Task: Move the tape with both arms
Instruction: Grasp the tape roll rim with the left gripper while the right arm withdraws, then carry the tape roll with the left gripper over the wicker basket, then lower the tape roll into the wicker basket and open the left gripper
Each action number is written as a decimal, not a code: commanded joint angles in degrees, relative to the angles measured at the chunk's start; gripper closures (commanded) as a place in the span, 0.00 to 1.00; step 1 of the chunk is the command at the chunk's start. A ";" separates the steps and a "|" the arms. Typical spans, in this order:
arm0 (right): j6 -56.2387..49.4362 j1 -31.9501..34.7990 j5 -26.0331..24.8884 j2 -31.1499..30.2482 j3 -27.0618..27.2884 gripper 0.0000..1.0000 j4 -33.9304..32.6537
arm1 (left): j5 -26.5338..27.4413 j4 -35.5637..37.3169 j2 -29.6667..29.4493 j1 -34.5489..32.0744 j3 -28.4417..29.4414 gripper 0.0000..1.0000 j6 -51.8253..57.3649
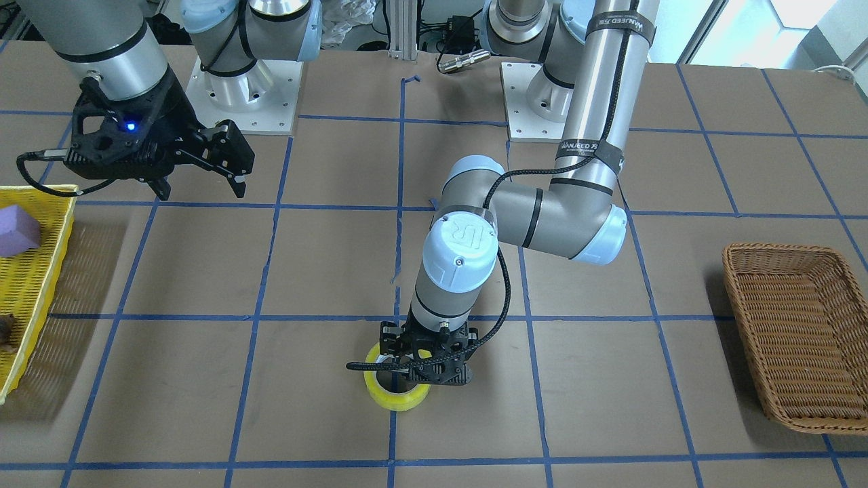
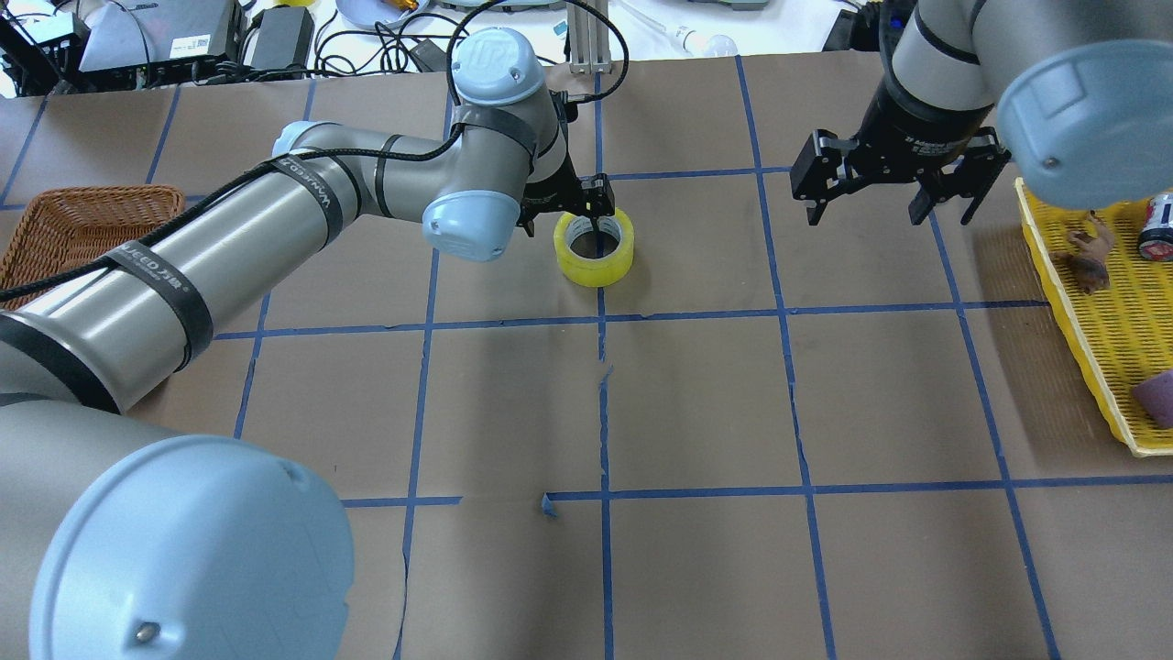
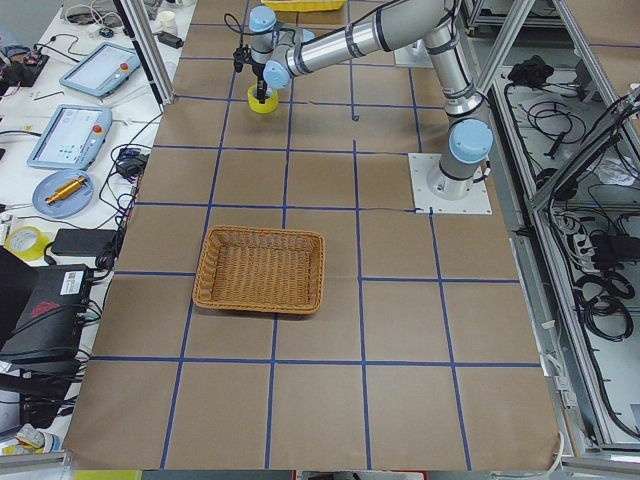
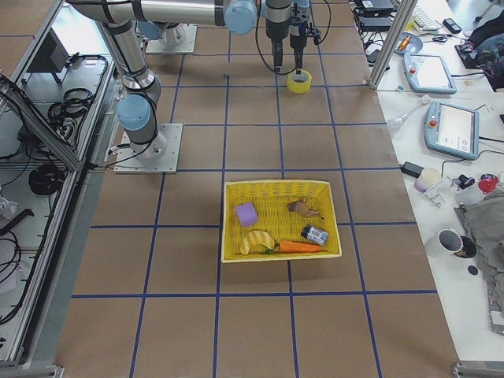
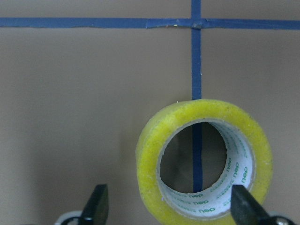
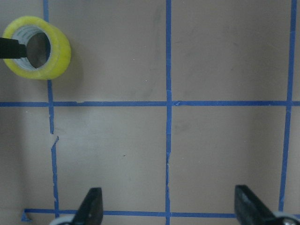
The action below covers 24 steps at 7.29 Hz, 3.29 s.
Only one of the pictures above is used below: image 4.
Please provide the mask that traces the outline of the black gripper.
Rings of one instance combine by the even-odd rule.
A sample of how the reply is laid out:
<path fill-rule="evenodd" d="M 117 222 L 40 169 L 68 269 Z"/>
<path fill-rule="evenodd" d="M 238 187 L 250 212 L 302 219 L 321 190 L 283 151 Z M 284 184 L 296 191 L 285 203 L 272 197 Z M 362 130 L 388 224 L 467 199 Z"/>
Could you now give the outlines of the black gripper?
<path fill-rule="evenodd" d="M 274 72 L 280 72 L 283 66 L 283 40 L 289 34 L 294 6 L 296 6 L 297 10 L 304 12 L 309 8 L 310 1 L 265 0 L 263 4 L 266 35 L 272 41 Z M 294 52 L 295 73 L 300 74 L 302 72 L 306 37 L 290 34 L 290 47 Z"/>

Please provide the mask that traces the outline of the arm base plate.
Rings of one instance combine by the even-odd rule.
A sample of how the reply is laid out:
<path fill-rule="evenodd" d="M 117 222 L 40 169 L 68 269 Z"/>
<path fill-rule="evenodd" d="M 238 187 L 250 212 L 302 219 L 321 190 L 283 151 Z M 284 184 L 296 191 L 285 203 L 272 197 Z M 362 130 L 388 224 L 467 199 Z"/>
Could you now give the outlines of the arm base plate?
<path fill-rule="evenodd" d="M 193 54 L 197 26 L 195 24 L 178 24 L 168 28 L 159 40 L 150 40 L 146 53 L 150 55 L 180 55 Z"/>
<path fill-rule="evenodd" d="M 157 137 L 145 146 L 120 149 L 113 170 L 120 174 L 176 173 L 183 134 L 181 123 L 159 123 Z"/>

